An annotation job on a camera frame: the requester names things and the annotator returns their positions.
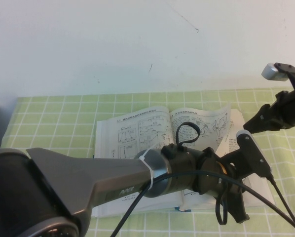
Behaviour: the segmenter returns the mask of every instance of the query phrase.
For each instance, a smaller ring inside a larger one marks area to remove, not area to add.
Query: white wall
[[[17,96],[287,85],[295,0],[0,0],[0,104]]]

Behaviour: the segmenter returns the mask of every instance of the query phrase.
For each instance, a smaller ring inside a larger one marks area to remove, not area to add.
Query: wall scratch
[[[164,0],[164,2],[179,16],[181,16],[188,24],[190,24],[196,31],[197,33],[199,32],[199,29],[197,27],[195,27],[190,21],[188,21],[184,16],[180,15],[179,12],[177,12],[166,0]]]
[[[152,66],[153,66],[153,64],[151,64],[151,67],[149,68],[149,71],[148,71],[148,73],[150,73],[150,71],[151,71],[151,69],[152,69]]]

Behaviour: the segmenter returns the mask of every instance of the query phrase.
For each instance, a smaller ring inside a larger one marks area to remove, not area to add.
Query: silver metal ring
[[[22,232],[18,237],[35,237],[43,233],[44,231],[63,225],[72,227],[76,231],[78,236],[78,228],[73,222],[65,217],[54,217],[30,227],[26,231]]]

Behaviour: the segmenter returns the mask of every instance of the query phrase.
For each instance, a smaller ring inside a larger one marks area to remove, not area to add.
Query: green grid tablecloth
[[[50,96],[19,98],[4,148],[42,147],[73,157],[94,154],[95,122],[155,105],[215,110],[231,102],[248,120],[283,88],[163,92],[138,94]],[[295,128],[254,135],[272,166],[276,182],[295,213]],[[284,209],[272,189],[277,206]],[[121,237],[255,237],[295,236],[295,230],[270,208],[249,208],[250,221],[236,224],[229,217],[219,226],[213,210],[180,213],[173,210],[132,214]],[[110,236],[121,216],[92,219],[87,237]]]

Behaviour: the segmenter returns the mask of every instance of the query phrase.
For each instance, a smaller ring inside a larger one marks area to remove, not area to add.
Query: white cable tie
[[[149,185],[149,189],[148,190],[150,190],[151,188],[152,188],[152,186],[153,186],[153,180],[154,180],[154,171],[152,170],[152,168],[145,162],[145,155],[149,152],[149,150],[151,150],[154,146],[151,146],[150,148],[148,148],[144,153],[143,153],[143,155],[141,155],[140,157],[139,157],[139,159],[148,167],[148,169],[149,169],[149,172],[150,172],[150,175],[151,175],[151,183],[150,183],[150,185]]]

